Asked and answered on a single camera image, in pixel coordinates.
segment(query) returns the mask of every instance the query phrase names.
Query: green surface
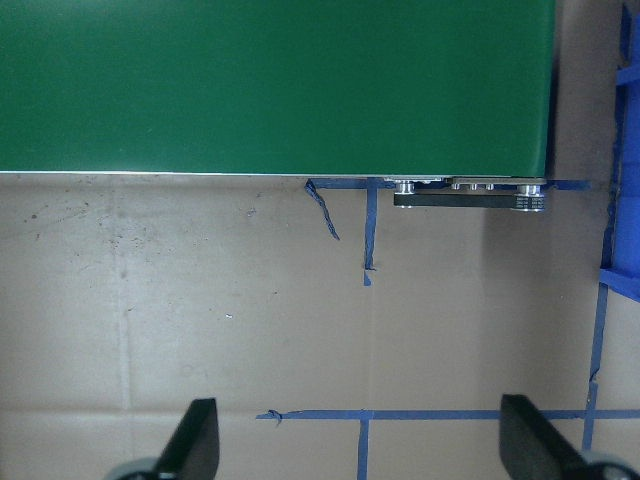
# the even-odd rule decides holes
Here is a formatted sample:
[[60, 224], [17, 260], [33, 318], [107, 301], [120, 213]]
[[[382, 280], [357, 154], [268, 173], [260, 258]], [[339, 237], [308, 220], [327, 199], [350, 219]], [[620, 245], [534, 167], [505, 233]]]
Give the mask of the green surface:
[[552, 0], [4, 0], [0, 170], [543, 176]]

